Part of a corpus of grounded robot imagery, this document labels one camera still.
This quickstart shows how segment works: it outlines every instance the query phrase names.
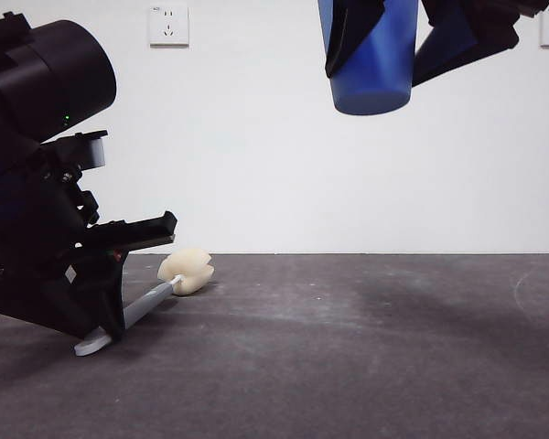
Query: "dark gray mat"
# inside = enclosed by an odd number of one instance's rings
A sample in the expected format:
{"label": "dark gray mat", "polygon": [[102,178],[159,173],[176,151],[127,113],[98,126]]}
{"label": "dark gray mat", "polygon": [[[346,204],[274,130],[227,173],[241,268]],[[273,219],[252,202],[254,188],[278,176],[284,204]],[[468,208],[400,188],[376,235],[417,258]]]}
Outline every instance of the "dark gray mat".
{"label": "dark gray mat", "polygon": [[214,262],[92,357],[0,316],[0,439],[549,438],[549,256]]}

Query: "blue plastic cup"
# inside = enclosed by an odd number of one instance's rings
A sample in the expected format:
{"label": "blue plastic cup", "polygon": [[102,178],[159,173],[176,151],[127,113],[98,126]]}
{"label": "blue plastic cup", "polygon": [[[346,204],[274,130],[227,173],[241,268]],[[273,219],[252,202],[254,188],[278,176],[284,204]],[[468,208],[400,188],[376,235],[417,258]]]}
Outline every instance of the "blue plastic cup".
{"label": "blue plastic cup", "polygon": [[[333,0],[318,2],[327,52]],[[384,7],[384,15],[374,30],[331,78],[333,101],[340,112],[391,112],[411,99],[418,2],[384,0]]]}

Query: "wall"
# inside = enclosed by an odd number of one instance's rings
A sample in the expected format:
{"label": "wall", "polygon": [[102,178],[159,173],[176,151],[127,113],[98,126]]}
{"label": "wall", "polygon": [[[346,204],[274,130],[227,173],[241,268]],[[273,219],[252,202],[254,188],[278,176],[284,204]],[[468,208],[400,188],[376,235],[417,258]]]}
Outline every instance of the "wall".
{"label": "wall", "polygon": [[[399,112],[333,108],[315,0],[190,0],[191,47],[151,49],[147,1],[0,0],[102,43],[102,219],[167,208],[212,252],[549,252],[549,50],[514,51],[414,90]],[[420,17],[420,34],[428,29]],[[173,247],[158,249],[167,252]]]}

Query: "gray floor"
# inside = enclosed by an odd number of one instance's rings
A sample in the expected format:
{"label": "gray floor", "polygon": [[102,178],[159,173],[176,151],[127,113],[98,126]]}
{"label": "gray floor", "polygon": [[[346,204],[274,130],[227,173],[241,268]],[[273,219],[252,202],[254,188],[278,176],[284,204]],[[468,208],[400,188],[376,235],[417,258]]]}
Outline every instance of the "gray floor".
{"label": "gray floor", "polygon": [[0,316],[0,439],[549,439],[549,256],[214,262],[89,358]]}

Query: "blue cup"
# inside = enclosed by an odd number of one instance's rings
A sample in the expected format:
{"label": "blue cup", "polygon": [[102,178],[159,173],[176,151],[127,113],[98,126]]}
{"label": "blue cup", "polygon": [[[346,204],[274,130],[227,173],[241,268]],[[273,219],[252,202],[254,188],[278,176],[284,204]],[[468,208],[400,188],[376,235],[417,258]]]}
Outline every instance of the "blue cup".
{"label": "blue cup", "polygon": [[[333,0],[318,0],[326,52]],[[331,78],[333,101],[340,112],[380,114],[411,99],[417,0],[384,0],[385,12],[374,30]]]}

